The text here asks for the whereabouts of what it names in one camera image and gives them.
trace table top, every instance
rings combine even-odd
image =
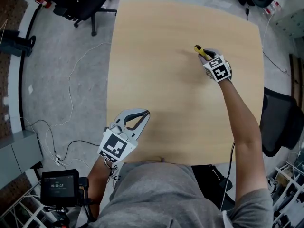
[[[168,0],[121,0],[112,39],[107,123],[144,108],[150,120],[125,162],[229,162],[233,136],[224,98],[194,46],[216,48],[258,123],[264,67],[258,27],[209,7]]]

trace digital display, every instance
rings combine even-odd
[[[49,177],[44,179],[44,190],[49,197],[73,197],[74,176]]]

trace gray cabinet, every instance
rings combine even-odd
[[[270,24],[289,38],[304,36],[304,0],[277,0],[282,9],[275,12]]]
[[[42,160],[38,139],[21,131],[0,140],[0,189]]]

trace gray floor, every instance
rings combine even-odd
[[[240,6],[237,0],[177,0],[214,7],[246,19],[245,7]],[[117,8],[119,0],[107,1],[104,7]],[[261,40],[267,25],[267,17],[262,10],[250,7],[249,21],[259,26]],[[51,125],[62,124],[67,121],[71,112],[71,103],[68,95],[68,76],[76,61],[90,48],[101,42],[111,42],[115,16],[112,13],[97,13],[97,36],[91,37],[90,21],[84,21],[74,28],[71,21],[56,16],[51,9],[42,9],[32,29],[37,41],[32,55],[26,58],[23,71],[22,99],[24,116],[33,123],[44,119]],[[106,125],[106,96],[109,55],[111,45],[101,45],[91,50],[78,63],[71,76],[71,96],[74,111],[71,121],[63,126],[52,128],[57,153],[64,155],[67,145],[73,140],[86,140],[99,144],[102,132]],[[297,55],[294,42],[278,34],[268,27],[264,52],[282,69],[290,73],[288,54]],[[291,79],[280,72],[266,57],[264,58],[265,87],[289,95]],[[34,126],[39,134],[44,148],[43,171],[63,170],[51,160],[46,141],[47,126],[39,122]],[[53,153],[50,132],[47,143]],[[97,147],[85,143],[74,143],[69,148],[69,154],[64,163],[69,164],[72,159],[82,159],[90,167],[97,159]],[[287,159],[288,151],[282,148],[274,158],[265,157],[267,173],[279,163]],[[74,160],[69,169],[77,169],[80,176],[86,176],[89,169],[84,163]],[[218,165],[219,170],[226,175],[228,165]],[[232,166],[231,180],[235,183],[235,165]],[[234,198],[234,189],[229,195]],[[106,190],[102,203],[108,202],[111,185]]]

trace glove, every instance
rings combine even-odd
[[[202,49],[196,45],[194,50],[198,52],[198,57],[206,71],[206,74],[216,82],[228,79],[231,81],[232,70],[228,61],[216,49]]]

